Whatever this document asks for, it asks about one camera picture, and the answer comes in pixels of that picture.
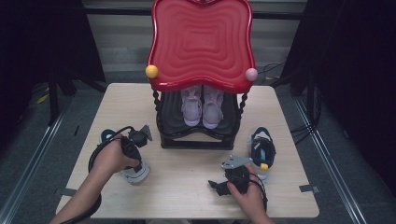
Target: red plastic seat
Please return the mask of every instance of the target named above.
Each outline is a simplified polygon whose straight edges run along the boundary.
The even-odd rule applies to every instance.
[[[154,38],[148,65],[155,91],[179,91],[205,84],[231,92],[250,90],[246,71],[255,68],[250,47],[251,7],[247,0],[156,0]]]

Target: person's right hand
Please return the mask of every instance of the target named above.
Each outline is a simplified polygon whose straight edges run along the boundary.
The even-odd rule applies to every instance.
[[[247,167],[248,171],[253,174],[250,175],[250,180],[259,183],[260,180],[256,176],[253,168],[248,164],[245,166]],[[253,223],[273,223],[273,221],[265,213],[264,204],[262,202],[262,190],[259,186],[254,183],[249,183],[247,192],[245,194],[241,194],[236,186],[231,182],[227,183],[227,187],[231,194],[238,201],[242,211],[251,219],[251,221],[253,221]]]

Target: pink ball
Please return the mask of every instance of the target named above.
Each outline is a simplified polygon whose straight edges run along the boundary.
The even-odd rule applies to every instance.
[[[257,72],[257,70],[255,68],[249,68],[245,73],[245,76],[246,76],[247,80],[249,80],[249,81],[256,80],[258,75],[259,75],[259,73]]]

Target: person's hand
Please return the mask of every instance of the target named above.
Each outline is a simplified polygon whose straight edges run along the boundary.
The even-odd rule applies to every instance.
[[[115,140],[102,149],[96,157],[92,169],[113,175],[127,166],[135,167],[139,164],[138,160],[128,158],[122,153],[120,138],[122,135],[118,134],[115,136]]]
[[[260,182],[259,178],[255,175],[256,173],[253,168],[248,164],[245,166],[248,171],[253,174],[250,175],[250,180]],[[227,183],[227,187],[238,201],[242,211],[251,219],[251,221],[253,221],[253,223],[273,223],[265,213],[262,202],[262,190],[259,186],[254,183],[249,183],[245,194],[241,194],[236,186],[231,182]]]

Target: person's arm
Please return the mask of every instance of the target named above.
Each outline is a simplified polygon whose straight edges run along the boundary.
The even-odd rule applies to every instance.
[[[109,143],[96,157],[90,173],[76,191],[75,195],[50,223],[62,223],[90,209],[98,199],[103,187],[114,173],[124,169],[126,166],[134,167],[138,165],[138,163],[138,160],[127,158],[122,154],[120,140],[114,140]],[[81,223],[88,222],[89,219],[87,218]]]
[[[250,173],[255,174],[253,168],[250,165],[246,165],[246,167]],[[259,178],[255,175],[251,175],[250,179],[259,182]],[[264,205],[262,203],[262,191],[260,190],[259,186],[249,183],[247,192],[245,194],[241,194],[236,186],[231,182],[227,183],[227,187],[231,194],[238,201],[242,211],[254,224],[274,223],[273,220],[265,213]]]

